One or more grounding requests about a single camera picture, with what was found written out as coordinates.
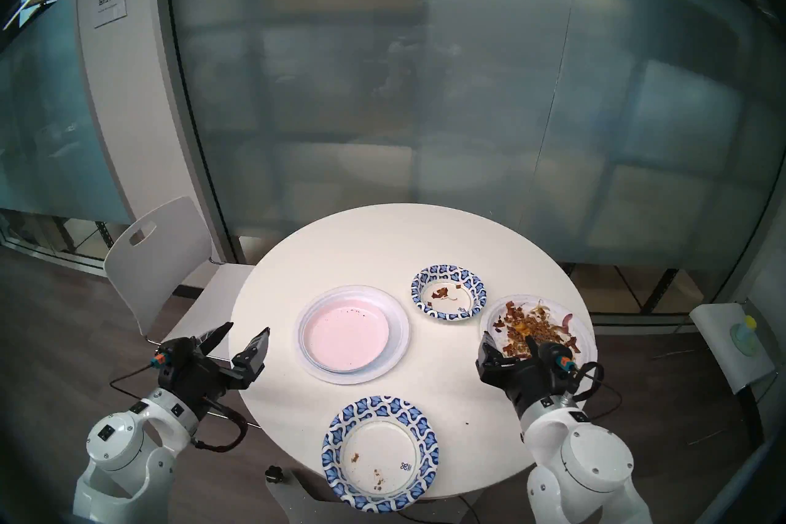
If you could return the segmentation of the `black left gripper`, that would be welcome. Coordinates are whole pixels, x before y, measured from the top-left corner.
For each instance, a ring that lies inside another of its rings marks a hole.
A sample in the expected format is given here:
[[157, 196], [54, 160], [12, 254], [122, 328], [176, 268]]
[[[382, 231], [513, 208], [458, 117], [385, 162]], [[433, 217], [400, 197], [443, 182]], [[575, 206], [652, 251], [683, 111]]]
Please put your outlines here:
[[168, 414], [176, 419], [202, 419], [215, 410], [227, 419], [238, 418], [238, 413], [220, 404], [219, 399], [228, 390], [246, 390], [257, 380], [265, 367], [270, 328], [258, 333], [236, 354], [228, 370], [213, 359], [229, 360], [228, 350], [221, 344], [233, 325], [228, 321], [199, 336], [169, 339], [157, 347], [161, 395], [156, 401]]

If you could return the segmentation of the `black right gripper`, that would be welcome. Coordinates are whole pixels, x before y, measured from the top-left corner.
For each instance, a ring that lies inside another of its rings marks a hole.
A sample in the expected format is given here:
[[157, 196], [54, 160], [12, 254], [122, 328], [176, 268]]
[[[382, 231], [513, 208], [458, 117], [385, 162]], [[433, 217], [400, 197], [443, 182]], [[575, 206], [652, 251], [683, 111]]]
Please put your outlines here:
[[575, 371], [572, 350], [558, 343], [538, 344], [526, 337], [529, 359], [514, 364], [497, 349], [489, 332], [483, 332], [476, 359], [481, 382], [505, 386], [505, 395], [521, 418], [527, 409], [543, 399], [578, 392], [580, 378]]

